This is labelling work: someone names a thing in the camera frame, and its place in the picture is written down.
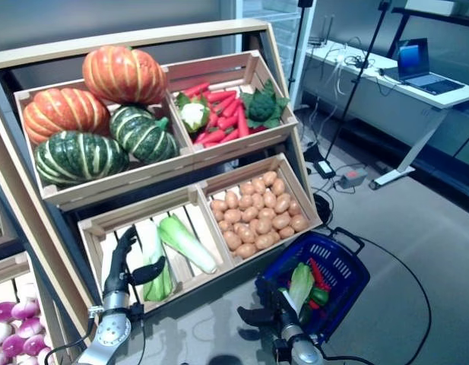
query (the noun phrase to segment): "green vegetable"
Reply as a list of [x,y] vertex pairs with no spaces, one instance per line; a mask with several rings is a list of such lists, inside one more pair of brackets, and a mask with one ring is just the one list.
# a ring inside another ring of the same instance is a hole
[[85,183],[128,168],[128,154],[111,138],[77,131],[55,133],[36,147],[36,171],[60,187]]
[[155,120],[153,114],[138,106],[124,105],[109,121],[111,135],[127,152],[145,163],[178,156],[175,138],[166,131],[168,118]]
[[193,97],[190,100],[184,93],[179,93],[176,97],[176,104],[180,109],[183,124],[189,133],[198,131],[209,121],[211,111],[204,96]]
[[314,278],[308,265],[302,262],[293,270],[288,294],[296,307],[296,314],[300,313],[302,305],[312,290]]
[[208,274],[213,274],[216,271],[217,266],[211,254],[187,230],[176,215],[172,214],[170,217],[162,219],[158,226],[158,233],[162,241],[184,255],[202,271]]
[[[147,222],[151,234],[150,242],[143,242],[143,264],[149,265],[157,262],[161,256],[165,256],[165,251],[161,245],[160,235],[158,234],[157,225],[152,221]],[[172,292],[173,285],[170,277],[170,266],[165,263],[160,275],[155,279],[143,285],[143,298],[152,302],[159,302]]]
[[241,93],[246,107],[249,128],[274,128],[280,125],[280,118],[285,106],[290,101],[286,97],[277,97],[271,80],[266,81],[262,90],[253,94]]

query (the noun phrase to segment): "desk leg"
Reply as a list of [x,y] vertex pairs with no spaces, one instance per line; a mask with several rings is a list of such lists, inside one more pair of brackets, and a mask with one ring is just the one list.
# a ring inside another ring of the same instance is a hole
[[425,146],[428,140],[433,136],[433,133],[435,133],[435,131],[443,122],[447,114],[448,114],[448,109],[444,109],[444,110],[441,109],[437,113],[437,115],[434,118],[432,118],[425,134],[410,149],[408,154],[401,161],[398,168],[390,171],[389,173],[386,173],[383,176],[380,176],[378,179],[374,179],[369,184],[369,187],[373,190],[379,189],[383,185],[386,185],[387,183],[390,183],[391,181],[395,181],[396,179],[406,176],[408,173],[411,173],[412,171],[415,171],[415,169],[412,166],[410,166],[411,163],[415,160],[419,152],[422,150],[423,146]]

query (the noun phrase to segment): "striped pumpkin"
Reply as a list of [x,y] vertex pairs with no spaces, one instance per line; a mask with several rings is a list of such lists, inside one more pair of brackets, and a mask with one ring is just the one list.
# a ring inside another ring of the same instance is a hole
[[33,144],[64,130],[103,134],[109,110],[89,91],[66,87],[36,93],[23,111],[24,130]]
[[63,131],[35,148],[36,171],[43,181],[64,187],[126,170],[128,154],[111,138]]
[[166,75],[146,52],[123,46],[102,46],[87,54],[82,75],[96,96],[116,103],[159,103]]
[[121,106],[109,123],[111,135],[127,152],[145,163],[178,156],[175,138],[166,132],[168,118],[155,120],[153,114],[137,106]]

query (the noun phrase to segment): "blue shopping basket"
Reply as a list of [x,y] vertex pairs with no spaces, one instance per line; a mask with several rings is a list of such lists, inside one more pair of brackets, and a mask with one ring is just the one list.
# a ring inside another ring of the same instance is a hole
[[[348,249],[334,238],[337,233],[350,237],[359,248],[356,251]],[[328,341],[369,282],[369,272],[357,257],[363,247],[362,240],[340,227],[335,228],[330,236],[305,233],[258,276],[255,284],[261,304],[270,306],[271,295],[265,281],[275,287],[287,287],[299,262],[309,265],[310,258],[314,259],[331,291],[328,302],[320,309],[312,310],[311,318],[303,329],[309,335],[317,335],[319,343]]]

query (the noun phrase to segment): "wooden shelf frame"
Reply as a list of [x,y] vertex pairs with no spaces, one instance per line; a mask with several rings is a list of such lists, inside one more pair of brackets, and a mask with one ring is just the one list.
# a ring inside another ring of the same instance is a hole
[[[261,34],[261,40],[267,42],[269,49],[266,51],[273,61],[269,63],[274,68],[271,71],[282,93],[288,96],[271,25],[255,19],[136,30],[0,52],[0,185],[44,272],[57,292],[58,298],[55,300],[61,300],[80,333],[85,333],[87,326],[87,308],[98,301],[98,293],[91,284],[93,276],[90,267],[84,268],[84,257],[81,256],[78,243],[74,241],[70,226],[61,212],[45,203],[38,194],[24,136],[7,98],[8,85],[3,81],[2,75],[13,67],[79,56],[105,44],[151,46],[243,33]],[[282,147],[286,149],[290,165],[315,206],[296,129],[291,132]]]

